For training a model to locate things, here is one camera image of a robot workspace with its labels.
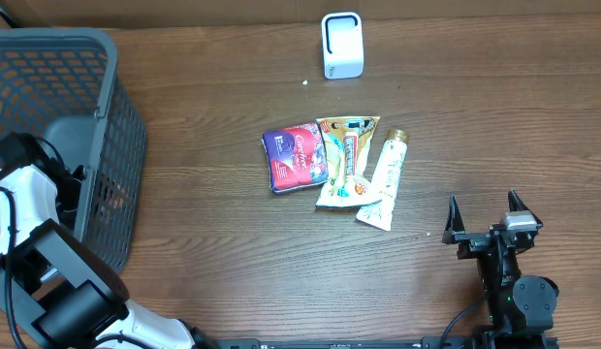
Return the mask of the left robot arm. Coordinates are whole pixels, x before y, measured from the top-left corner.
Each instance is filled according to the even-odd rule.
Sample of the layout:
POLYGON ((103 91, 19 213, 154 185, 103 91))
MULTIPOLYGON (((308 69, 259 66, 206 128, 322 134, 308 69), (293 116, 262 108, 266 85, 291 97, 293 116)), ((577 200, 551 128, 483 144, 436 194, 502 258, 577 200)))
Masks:
POLYGON ((0 141, 0 308, 12 340, 42 348, 212 348, 198 328, 131 301, 118 274, 61 225, 70 191, 40 139, 0 141))

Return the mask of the yellow snack bag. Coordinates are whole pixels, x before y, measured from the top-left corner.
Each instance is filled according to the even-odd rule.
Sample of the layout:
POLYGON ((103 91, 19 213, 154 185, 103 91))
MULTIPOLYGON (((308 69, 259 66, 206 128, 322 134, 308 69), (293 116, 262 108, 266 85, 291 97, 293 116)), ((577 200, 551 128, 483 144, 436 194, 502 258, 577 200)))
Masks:
POLYGON ((346 208, 380 201, 377 189, 364 176, 371 140, 379 120, 379 116, 317 119, 329 172, 317 207, 346 208))

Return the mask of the white cosmetic tube gold cap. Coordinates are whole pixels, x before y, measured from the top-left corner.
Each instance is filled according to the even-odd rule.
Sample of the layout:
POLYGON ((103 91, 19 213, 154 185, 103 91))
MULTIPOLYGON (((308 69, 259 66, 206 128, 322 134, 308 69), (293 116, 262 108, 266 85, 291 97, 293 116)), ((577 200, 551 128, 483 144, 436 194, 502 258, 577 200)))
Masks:
POLYGON ((395 200, 408 143, 409 135, 403 130, 392 129, 387 133, 371 180, 381 200, 362 206, 356 215, 358 221, 387 232, 392 229, 395 200))

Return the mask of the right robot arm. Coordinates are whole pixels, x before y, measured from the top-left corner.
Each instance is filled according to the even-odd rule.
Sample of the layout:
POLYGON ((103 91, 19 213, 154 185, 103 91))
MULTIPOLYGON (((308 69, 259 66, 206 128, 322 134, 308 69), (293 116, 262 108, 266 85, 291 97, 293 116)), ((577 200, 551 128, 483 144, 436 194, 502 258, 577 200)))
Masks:
POLYGON ((460 260, 474 259, 484 288, 483 297, 466 307, 446 327, 438 348, 552 349, 558 339, 546 336, 554 326, 559 290, 548 277, 524 275, 517 257, 534 247, 543 222, 517 192, 508 192, 509 210, 485 233, 465 230, 455 197, 442 238, 458 247, 460 260), (452 336, 454 326, 466 315, 486 305, 490 323, 477 326, 469 336, 452 336))

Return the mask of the red purple Carefree pack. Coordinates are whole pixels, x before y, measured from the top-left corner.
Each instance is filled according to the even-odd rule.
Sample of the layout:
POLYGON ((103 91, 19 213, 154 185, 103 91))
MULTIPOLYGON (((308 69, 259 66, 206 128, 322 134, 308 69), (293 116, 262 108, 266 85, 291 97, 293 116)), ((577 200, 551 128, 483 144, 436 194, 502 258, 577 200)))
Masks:
POLYGON ((329 177, 321 131, 315 123, 265 132, 270 189, 282 193, 323 184, 329 177))

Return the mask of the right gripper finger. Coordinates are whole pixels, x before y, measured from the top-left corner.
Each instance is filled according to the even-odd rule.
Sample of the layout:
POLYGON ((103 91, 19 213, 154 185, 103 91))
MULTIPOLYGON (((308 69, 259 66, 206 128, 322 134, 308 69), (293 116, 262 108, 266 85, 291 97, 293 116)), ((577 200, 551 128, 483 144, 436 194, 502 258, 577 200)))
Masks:
POLYGON ((534 218, 534 220, 536 222, 536 226, 538 228, 543 227, 542 220, 531 209, 528 208, 528 206, 522 201, 522 199, 520 198, 520 196, 518 195, 518 193, 516 192, 515 189, 511 189, 508 192, 507 197, 508 197, 509 209, 511 212, 527 211, 528 214, 534 218))
POLYGON ((456 197, 452 195, 449 202, 449 212, 444 229, 442 242, 444 244, 455 244, 459 241, 459 236, 464 234, 464 224, 459 212, 459 206, 456 197))

